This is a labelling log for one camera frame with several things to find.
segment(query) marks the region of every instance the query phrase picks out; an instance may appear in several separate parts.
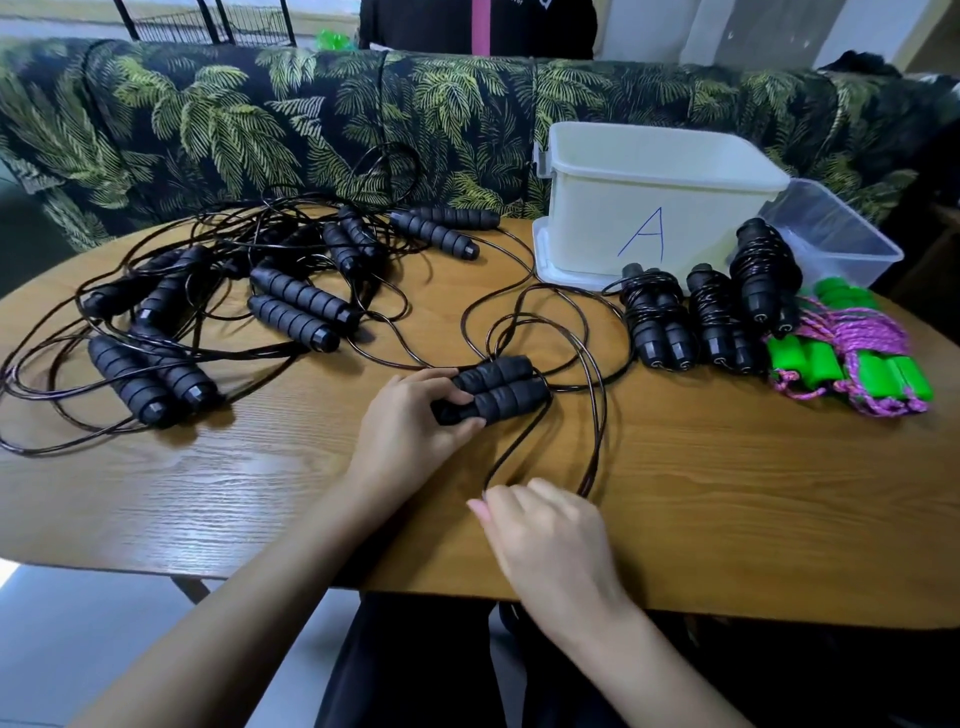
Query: sofa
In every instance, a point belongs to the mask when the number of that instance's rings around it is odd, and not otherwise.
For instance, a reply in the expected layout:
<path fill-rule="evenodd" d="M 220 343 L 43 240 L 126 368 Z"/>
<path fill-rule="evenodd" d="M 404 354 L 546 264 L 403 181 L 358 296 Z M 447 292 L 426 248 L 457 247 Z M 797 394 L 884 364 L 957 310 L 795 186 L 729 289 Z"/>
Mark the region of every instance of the sofa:
<path fill-rule="evenodd" d="M 410 203 L 539 217 L 534 142 L 563 120 L 735 133 L 879 224 L 957 118 L 933 85 L 812 70 L 90 39 L 0 55 L 0 158 L 77 250 L 265 193 L 351 198 L 376 145 L 419 158 Z M 369 202 L 412 181 L 401 162 Z"/>

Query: wooden table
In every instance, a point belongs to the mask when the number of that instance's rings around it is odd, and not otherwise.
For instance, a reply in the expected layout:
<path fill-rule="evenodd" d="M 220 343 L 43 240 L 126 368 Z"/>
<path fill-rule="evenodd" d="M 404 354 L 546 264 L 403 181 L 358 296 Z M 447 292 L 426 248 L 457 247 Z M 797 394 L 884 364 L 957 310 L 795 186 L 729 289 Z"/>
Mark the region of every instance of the wooden table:
<path fill-rule="evenodd" d="M 530 223 L 507 227 L 530 238 Z M 142 233 L 68 260 L 0 302 L 4 351 L 81 281 L 114 265 Z M 185 235 L 171 231 L 158 244 Z M 512 250 L 505 236 L 492 239 Z M 428 361 L 475 361 L 459 334 L 465 305 L 519 278 L 484 250 L 476 263 L 407 257 L 396 281 L 414 306 L 401 323 Z M 245 286 L 226 310 L 243 309 Z M 389 294 L 381 310 L 396 310 Z M 470 330 L 482 340 L 514 301 L 491 303 Z M 556 297 L 532 305 L 576 324 Z M 586 306 L 591 349 L 611 371 L 626 347 L 620 324 Z M 801 404 L 765 383 L 698 367 L 640 366 L 611 388 L 610 435 L 594 499 L 631 593 L 644 605 L 695 613 L 891 627 L 960 624 L 960 351 L 903 311 L 937 400 L 896 422 L 834 400 Z M 514 351 L 541 367 L 569 355 L 552 330 L 527 327 Z M 389 332 L 369 348 L 402 358 Z M 277 340 L 257 322 L 211 325 L 211 344 Z M 217 364 L 225 388 L 264 369 Z M 33 369 L 39 379 L 42 367 Z M 347 466 L 367 403 L 395 372 L 349 349 L 304 357 L 232 411 L 191 427 L 126 436 L 68 455 L 0 456 L 0 557 L 85 569 L 226 577 Z M 85 355 L 65 383 L 93 380 Z M 77 400 L 101 422 L 123 408 L 109 390 Z M 426 486 L 339 577 L 345 586 L 511 597 L 464 505 L 523 421 L 486 430 Z M 0 427 L 21 443 L 73 436 L 46 404 L 5 398 Z M 591 443 L 588 399 L 558 399 L 502 479 L 579 481 Z"/>

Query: foam grip ring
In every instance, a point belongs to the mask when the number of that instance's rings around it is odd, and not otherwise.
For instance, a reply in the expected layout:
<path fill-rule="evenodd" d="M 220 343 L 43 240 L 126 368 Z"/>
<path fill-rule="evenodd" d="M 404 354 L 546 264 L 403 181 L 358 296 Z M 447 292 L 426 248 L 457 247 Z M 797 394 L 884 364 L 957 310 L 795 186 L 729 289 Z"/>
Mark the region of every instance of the foam grip ring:
<path fill-rule="evenodd" d="M 114 379 L 110 386 L 139 422 L 158 429 L 177 423 L 177 402 L 157 379 L 150 374 L 117 378 L 146 366 L 137 352 L 103 334 L 90 339 L 87 352 L 103 378 Z"/>
<path fill-rule="evenodd" d="M 470 417 L 482 417 L 489 426 L 535 412 L 549 399 L 550 390 L 546 381 L 537 376 L 481 392 L 473 397 L 470 404 L 456 405 L 446 400 L 433 402 L 433 413 L 441 425 L 456 425 Z"/>
<path fill-rule="evenodd" d="M 343 205 L 337 210 L 337 218 L 340 220 L 340 227 L 344 229 L 347 237 L 353 242 L 360 253 L 365 258 L 379 259 L 382 257 L 384 249 L 373 231 L 363 221 L 363 216 L 350 205 Z"/>
<path fill-rule="evenodd" d="M 177 260 L 177 266 L 183 270 L 160 279 L 153 292 L 140 304 L 136 321 L 172 334 L 180 325 L 187 306 L 186 283 L 191 274 L 200 273 L 200 267 L 210 260 L 211 255 L 203 245 L 184 251 Z"/>
<path fill-rule="evenodd" d="M 527 356 L 501 356 L 486 361 L 473 369 L 465 369 L 453 378 L 457 389 L 478 395 L 502 387 L 512 381 L 529 379 L 534 375 L 534 365 Z"/>
<path fill-rule="evenodd" d="M 410 212 L 391 212 L 390 222 L 400 232 L 429 243 L 447 255 L 461 260 L 476 260 L 480 256 L 480 247 L 466 235 Z"/>
<path fill-rule="evenodd" d="M 340 336 L 326 323 L 273 296 L 250 296 L 247 308 L 257 321 L 311 351 L 336 352 L 340 346 Z"/>
<path fill-rule="evenodd" d="M 134 332 L 152 339 L 163 339 L 165 335 L 157 328 L 138 324 Z M 157 379 L 173 392 L 174 397 L 185 402 L 194 412 L 205 412 L 223 402 L 224 398 L 217 389 L 216 382 L 194 364 L 183 351 L 176 347 L 164 347 L 162 344 L 138 341 L 136 346 L 144 350 L 143 358 L 151 367 L 162 367 L 154 372 Z"/>
<path fill-rule="evenodd" d="M 499 213 L 489 209 L 413 207 L 410 213 L 431 223 L 462 231 L 491 231 L 500 227 Z"/>
<path fill-rule="evenodd" d="M 108 319 L 126 313 L 149 296 L 156 287 L 156 277 L 140 274 L 170 268 L 177 264 L 182 253 L 183 250 L 179 248 L 161 253 L 134 269 L 136 273 L 133 275 L 98 285 L 81 302 L 81 311 L 91 319 Z"/>
<path fill-rule="evenodd" d="M 354 276 L 363 268 L 363 255 L 344 229 L 337 223 L 324 223 L 324 243 L 329 249 L 333 265 L 346 277 Z"/>
<path fill-rule="evenodd" d="M 262 293 L 324 319 L 344 333 L 354 333 L 360 325 L 362 311 L 321 288 L 267 268 L 262 263 L 251 271 L 250 280 Z"/>

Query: pink braided rope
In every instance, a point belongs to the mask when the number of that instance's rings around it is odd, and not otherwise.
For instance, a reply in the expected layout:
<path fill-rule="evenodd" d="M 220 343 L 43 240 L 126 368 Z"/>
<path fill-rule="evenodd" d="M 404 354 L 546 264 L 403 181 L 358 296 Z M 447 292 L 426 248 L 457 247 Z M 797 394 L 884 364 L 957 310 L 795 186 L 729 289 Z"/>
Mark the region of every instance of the pink braided rope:
<path fill-rule="evenodd" d="M 847 379 L 833 382 L 834 391 L 847 395 L 854 409 L 870 417 L 902 417 L 926 411 L 926 404 L 910 390 L 905 392 L 906 401 L 893 398 L 878 400 L 867 393 L 860 380 L 860 363 L 855 356 L 857 352 L 866 350 L 888 356 L 910 354 L 906 332 L 896 321 L 873 308 L 835 311 L 819 301 L 804 300 L 811 307 L 801 312 L 802 325 L 797 329 L 797 335 L 830 344 L 847 372 Z M 781 370 L 775 370 L 775 374 L 777 379 L 773 382 L 774 388 L 794 400 L 812 400 L 827 393 L 826 387 L 807 393 L 792 391 L 790 384 L 800 379 L 800 375 Z"/>

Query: green object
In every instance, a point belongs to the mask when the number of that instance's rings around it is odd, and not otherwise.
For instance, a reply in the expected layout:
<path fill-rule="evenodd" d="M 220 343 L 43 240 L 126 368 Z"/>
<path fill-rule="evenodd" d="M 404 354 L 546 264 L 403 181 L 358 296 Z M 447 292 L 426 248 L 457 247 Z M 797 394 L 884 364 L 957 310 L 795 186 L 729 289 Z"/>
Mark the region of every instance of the green object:
<path fill-rule="evenodd" d="M 769 339 L 767 351 L 774 369 L 796 372 L 811 392 L 843 378 L 833 347 L 822 341 L 788 334 L 782 339 Z"/>
<path fill-rule="evenodd" d="M 844 378 L 843 369 L 833 347 L 825 341 L 801 338 L 804 355 L 809 362 L 810 376 L 804 384 L 811 392 L 822 384 L 830 384 Z"/>
<path fill-rule="evenodd" d="M 840 278 L 823 279 L 813 286 L 820 302 L 835 310 L 872 308 L 879 310 L 874 294 L 866 288 L 847 285 Z M 874 352 L 857 352 L 858 375 L 863 388 L 875 399 L 906 399 L 909 388 L 917 399 L 931 401 L 933 388 L 917 362 L 909 356 L 886 356 Z"/>
<path fill-rule="evenodd" d="M 902 385 L 905 384 L 913 390 L 918 400 L 933 400 L 933 387 L 930 386 L 930 382 L 924 376 L 920 367 L 917 366 L 916 361 L 909 356 L 891 356 L 887 359 L 887 364 L 894 370 L 900 381 L 901 390 L 903 389 Z"/>
<path fill-rule="evenodd" d="M 875 399 L 892 397 L 895 400 L 903 399 L 903 387 L 900 378 L 889 366 L 885 356 L 873 352 L 857 352 L 854 354 L 859 364 L 858 374 L 860 383 L 867 393 Z"/>
<path fill-rule="evenodd" d="M 343 33 L 334 33 L 326 28 L 317 33 L 317 50 L 319 51 L 346 51 L 353 47 L 349 36 Z"/>
<path fill-rule="evenodd" d="M 770 338 L 767 340 L 767 351 L 774 369 L 796 372 L 804 382 L 811 379 L 810 363 L 806 360 L 800 337 L 791 333 L 782 339 Z"/>

